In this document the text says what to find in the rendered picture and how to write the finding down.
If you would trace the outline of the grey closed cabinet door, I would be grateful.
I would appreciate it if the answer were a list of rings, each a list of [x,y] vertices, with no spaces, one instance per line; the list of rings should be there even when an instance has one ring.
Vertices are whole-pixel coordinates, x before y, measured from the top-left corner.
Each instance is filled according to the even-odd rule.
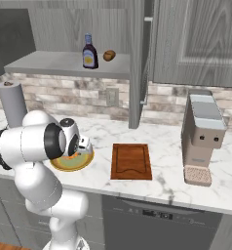
[[[153,80],[232,88],[232,0],[160,0]]]

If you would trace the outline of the beige coffee machine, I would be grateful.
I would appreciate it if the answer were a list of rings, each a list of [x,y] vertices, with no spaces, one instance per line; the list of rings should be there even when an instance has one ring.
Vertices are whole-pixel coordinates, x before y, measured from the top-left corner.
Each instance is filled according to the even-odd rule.
[[[226,125],[209,90],[188,91],[181,129],[184,181],[189,185],[209,187],[209,164],[213,150],[221,148]]]

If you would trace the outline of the dark condiment bottle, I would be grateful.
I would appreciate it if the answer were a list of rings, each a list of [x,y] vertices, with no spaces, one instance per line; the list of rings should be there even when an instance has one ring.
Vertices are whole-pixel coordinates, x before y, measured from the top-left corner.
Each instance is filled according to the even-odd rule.
[[[83,67],[89,69],[98,68],[97,50],[93,45],[92,34],[85,34],[85,47],[83,48]]]

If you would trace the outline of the brown wooden cutting board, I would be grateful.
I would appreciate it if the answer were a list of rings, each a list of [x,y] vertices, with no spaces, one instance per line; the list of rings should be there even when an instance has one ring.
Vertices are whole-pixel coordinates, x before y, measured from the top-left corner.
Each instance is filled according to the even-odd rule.
[[[111,163],[112,180],[152,180],[147,144],[114,144]]]

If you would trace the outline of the yellow plate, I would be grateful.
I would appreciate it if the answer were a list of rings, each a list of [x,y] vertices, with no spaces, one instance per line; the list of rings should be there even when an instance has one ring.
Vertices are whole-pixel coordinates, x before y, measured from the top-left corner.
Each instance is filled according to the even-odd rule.
[[[79,155],[74,159],[64,159],[59,157],[51,160],[51,164],[56,169],[63,172],[78,171],[88,166],[94,159],[95,153]]]

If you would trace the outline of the grey open wall cabinet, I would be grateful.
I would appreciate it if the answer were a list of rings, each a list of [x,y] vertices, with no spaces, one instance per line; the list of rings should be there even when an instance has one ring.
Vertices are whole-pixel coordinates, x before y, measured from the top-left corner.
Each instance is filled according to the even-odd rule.
[[[128,55],[117,55],[112,62],[99,57],[98,69],[85,69],[82,55],[71,52],[37,51],[5,66],[6,72],[48,74],[93,78],[129,79],[129,127],[136,129],[141,115],[140,85],[144,18],[143,0],[124,0],[128,6],[127,31],[130,45]]]

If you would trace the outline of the orange shrimp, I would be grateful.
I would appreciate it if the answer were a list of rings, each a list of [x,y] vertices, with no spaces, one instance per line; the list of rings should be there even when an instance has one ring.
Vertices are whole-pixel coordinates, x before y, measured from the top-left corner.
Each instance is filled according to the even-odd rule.
[[[70,160],[70,159],[74,159],[76,157],[78,157],[80,155],[80,153],[75,152],[73,155],[71,156],[63,156],[64,159]]]

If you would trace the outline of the grey base cabinet drawers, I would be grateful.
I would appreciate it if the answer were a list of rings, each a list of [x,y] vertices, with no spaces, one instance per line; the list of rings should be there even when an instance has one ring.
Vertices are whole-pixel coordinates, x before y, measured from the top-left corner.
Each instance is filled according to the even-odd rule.
[[[86,216],[76,223],[77,230],[87,240],[91,250],[105,250],[101,195],[87,192],[87,196],[89,209]],[[49,218],[33,214],[25,208],[24,198],[13,180],[0,178],[0,199],[22,246],[42,250],[51,239]]]

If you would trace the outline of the grey paper towel roll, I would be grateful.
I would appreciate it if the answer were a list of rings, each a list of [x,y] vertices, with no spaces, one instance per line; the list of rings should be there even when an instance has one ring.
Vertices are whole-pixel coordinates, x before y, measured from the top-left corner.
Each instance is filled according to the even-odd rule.
[[[0,83],[0,100],[10,128],[20,127],[27,108],[20,83]]]

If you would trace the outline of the grey dishwasher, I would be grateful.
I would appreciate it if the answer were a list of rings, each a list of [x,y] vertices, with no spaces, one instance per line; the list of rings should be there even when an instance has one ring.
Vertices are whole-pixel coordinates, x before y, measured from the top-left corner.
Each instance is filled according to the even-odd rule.
[[[105,250],[210,250],[222,215],[102,197]]]

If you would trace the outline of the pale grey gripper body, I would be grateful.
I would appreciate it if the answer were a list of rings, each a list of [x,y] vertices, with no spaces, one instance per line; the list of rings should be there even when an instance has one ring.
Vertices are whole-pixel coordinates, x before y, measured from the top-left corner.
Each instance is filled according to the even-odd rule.
[[[87,145],[84,148],[78,147],[77,152],[78,152],[79,155],[92,154],[93,153],[93,146],[92,145]]]

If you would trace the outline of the grey open cabinet door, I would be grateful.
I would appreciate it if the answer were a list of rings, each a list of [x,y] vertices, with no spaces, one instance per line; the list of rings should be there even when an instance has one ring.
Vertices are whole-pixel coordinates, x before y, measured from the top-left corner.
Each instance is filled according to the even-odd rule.
[[[27,9],[0,9],[0,76],[4,67],[36,51]]]
[[[154,1],[155,0],[144,0],[141,80],[140,80],[140,103],[141,104],[147,104],[151,33],[152,33],[153,13],[154,13],[154,6],[155,6]]]

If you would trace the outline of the grey wall outlet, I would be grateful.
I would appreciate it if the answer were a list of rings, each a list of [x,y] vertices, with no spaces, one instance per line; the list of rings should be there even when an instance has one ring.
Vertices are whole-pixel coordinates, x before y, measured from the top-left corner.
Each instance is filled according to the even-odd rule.
[[[106,104],[108,106],[118,106],[119,105],[119,90],[116,88],[106,89]]]

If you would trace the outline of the grey base cabinet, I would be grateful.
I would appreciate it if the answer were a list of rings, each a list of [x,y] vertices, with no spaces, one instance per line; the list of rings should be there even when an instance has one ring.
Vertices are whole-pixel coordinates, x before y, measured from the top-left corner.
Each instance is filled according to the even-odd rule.
[[[232,215],[223,215],[217,232],[216,250],[232,250]]]

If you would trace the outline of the brown round potato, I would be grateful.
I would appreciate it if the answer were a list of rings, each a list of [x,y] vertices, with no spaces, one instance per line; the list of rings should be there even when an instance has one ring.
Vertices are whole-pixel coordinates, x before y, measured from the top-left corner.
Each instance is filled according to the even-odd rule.
[[[115,57],[116,57],[116,52],[113,51],[113,50],[107,50],[107,51],[105,51],[104,54],[103,54],[103,59],[104,59],[106,62],[112,61]]]

